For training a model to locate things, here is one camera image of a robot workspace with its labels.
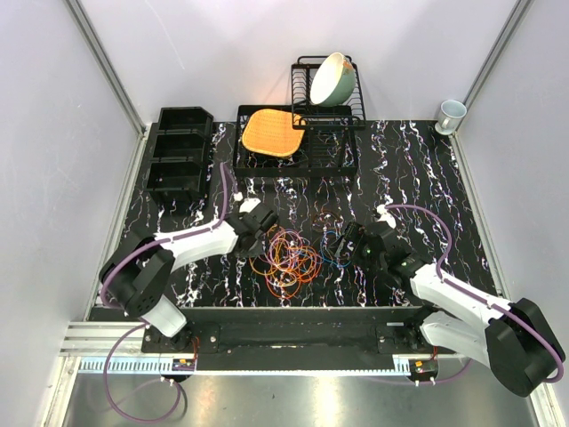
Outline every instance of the black marble surface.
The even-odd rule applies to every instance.
[[[210,203],[205,209],[176,205],[158,207],[142,191],[152,147],[146,147],[124,223],[123,237],[133,227],[152,231],[174,231],[210,221],[221,205],[219,162],[231,159],[235,142],[234,123],[214,125],[214,165]],[[446,137],[435,132],[429,121],[368,122],[357,134],[360,166],[357,177],[348,179],[245,179],[239,185],[246,197],[258,197],[276,209],[280,225],[297,230],[311,242],[322,237],[313,221],[322,209],[338,214],[336,226],[356,220],[374,221],[379,204],[408,203],[427,207],[450,227],[455,247],[444,269],[473,286],[495,294],[494,284],[480,242],[473,213],[461,182],[453,149]],[[438,224],[413,212],[396,213],[400,237],[415,251],[435,260],[444,251],[445,236]],[[366,277],[349,265],[338,268],[325,263],[320,276],[305,285],[297,296],[280,300],[266,288],[263,277],[252,272],[249,263],[232,255],[216,256],[181,268],[170,277],[166,294],[180,307],[268,307],[268,306],[386,306],[401,304],[381,283],[366,286]]]

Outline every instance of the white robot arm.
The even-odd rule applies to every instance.
[[[168,337],[175,336],[187,323],[184,315],[164,296],[170,274],[191,262],[209,256],[234,253],[238,256],[257,256],[262,252],[260,237],[278,217],[259,199],[246,199],[239,213],[229,215],[217,224],[214,220],[200,227],[172,233],[149,234],[133,230],[113,253],[100,271],[100,281],[127,255],[149,241],[164,241],[148,251],[149,259],[133,259],[108,287],[124,312],[143,318]]]
[[[437,271],[435,263],[401,245],[394,225],[384,217],[366,227],[352,222],[336,254],[427,302],[406,325],[413,329],[409,336],[480,362],[519,396],[528,396],[556,368],[562,373],[565,353],[535,303],[513,303]]]

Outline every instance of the cup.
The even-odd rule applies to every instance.
[[[441,104],[438,112],[435,129],[441,135],[450,135],[458,127],[461,120],[466,116],[466,107],[462,102],[448,100]]]

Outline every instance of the stacked black bin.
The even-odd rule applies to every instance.
[[[207,202],[213,116],[200,107],[168,108],[150,130],[146,190],[158,205]]]

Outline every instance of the black dish rack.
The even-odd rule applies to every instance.
[[[306,131],[299,149],[288,158],[253,153],[241,143],[249,118],[260,109],[292,112],[290,105],[241,105],[237,111],[233,170],[236,177],[322,177],[357,173],[358,156],[353,130]]]
[[[292,105],[242,105],[237,111],[233,169],[237,177],[337,177],[353,178],[359,166],[356,131],[365,129],[365,108],[357,65],[356,88],[336,107],[310,102],[310,85],[326,56],[301,56],[292,65]],[[305,130],[301,146],[289,158],[252,153],[241,143],[251,115],[260,109],[293,113],[293,128]]]
[[[293,90],[293,128],[307,131],[363,130],[365,107],[357,65],[349,59],[356,73],[356,87],[347,101],[337,107],[319,107],[310,102],[310,87],[326,56],[300,56],[291,66]]]

